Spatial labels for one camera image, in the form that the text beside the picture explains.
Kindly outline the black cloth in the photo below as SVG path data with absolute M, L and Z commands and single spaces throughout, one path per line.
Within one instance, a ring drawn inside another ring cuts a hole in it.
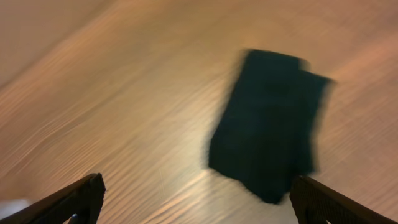
M 208 165 L 278 204 L 315 169 L 312 137 L 333 80 L 290 55 L 249 50 L 210 140 Z

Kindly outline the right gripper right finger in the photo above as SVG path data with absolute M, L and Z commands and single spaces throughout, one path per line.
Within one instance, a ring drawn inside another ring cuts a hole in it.
M 310 177 L 298 177 L 289 198 L 299 224 L 397 224 Z

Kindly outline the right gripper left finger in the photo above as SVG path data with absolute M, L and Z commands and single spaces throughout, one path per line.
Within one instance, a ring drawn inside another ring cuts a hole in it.
M 96 224 L 106 191 L 100 173 L 86 177 L 1 220 L 1 224 Z

